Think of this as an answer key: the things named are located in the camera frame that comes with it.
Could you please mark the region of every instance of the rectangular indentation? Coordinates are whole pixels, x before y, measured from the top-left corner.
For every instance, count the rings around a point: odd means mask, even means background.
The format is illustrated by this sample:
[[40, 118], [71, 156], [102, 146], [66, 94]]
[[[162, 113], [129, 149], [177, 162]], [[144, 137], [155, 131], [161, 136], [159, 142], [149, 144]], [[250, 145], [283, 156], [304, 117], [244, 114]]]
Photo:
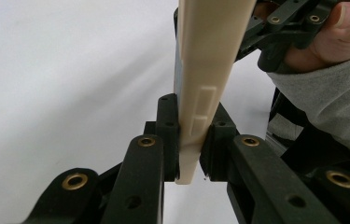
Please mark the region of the rectangular indentation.
[[205, 130], [205, 125], [207, 122], [206, 116], [194, 117], [191, 127], [191, 136], [199, 135]]
[[207, 116], [216, 95], [216, 87], [201, 87], [197, 99], [195, 115]]

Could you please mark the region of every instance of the gray sweatshirt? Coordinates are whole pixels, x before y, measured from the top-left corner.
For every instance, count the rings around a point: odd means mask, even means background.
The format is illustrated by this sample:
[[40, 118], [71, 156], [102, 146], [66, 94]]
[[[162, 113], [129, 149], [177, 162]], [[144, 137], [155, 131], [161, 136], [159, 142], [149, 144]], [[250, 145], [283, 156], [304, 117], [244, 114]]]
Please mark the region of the gray sweatshirt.
[[276, 87], [316, 128], [350, 149], [350, 61], [305, 74], [279, 71], [268, 74]]

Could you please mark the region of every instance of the cream-colored block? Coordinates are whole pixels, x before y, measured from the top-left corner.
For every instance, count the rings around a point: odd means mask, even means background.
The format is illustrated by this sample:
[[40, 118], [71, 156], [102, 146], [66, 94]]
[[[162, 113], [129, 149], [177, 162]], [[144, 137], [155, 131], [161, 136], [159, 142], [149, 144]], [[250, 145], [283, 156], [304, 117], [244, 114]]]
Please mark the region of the cream-colored block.
[[255, 0], [180, 0], [175, 92], [179, 101], [180, 179], [192, 180]]

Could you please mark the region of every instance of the human hand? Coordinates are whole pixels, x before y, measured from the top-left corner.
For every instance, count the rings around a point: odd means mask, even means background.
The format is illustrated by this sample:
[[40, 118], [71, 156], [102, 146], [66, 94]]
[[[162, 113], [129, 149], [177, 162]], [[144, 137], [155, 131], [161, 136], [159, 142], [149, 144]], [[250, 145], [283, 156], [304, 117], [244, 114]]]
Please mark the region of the human hand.
[[291, 47], [284, 62], [295, 72], [307, 73], [350, 60], [350, 2], [331, 11], [325, 25], [307, 49]]

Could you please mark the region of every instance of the person's arm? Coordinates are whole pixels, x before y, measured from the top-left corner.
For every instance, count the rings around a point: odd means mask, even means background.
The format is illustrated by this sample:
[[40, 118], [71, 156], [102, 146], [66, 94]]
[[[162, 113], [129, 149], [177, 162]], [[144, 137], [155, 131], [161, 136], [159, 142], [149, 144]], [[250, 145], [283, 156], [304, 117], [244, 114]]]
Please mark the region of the person's arm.
[[269, 76], [316, 128], [350, 149], [350, 2], [338, 4], [314, 43], [290, 49], [279, 74]]

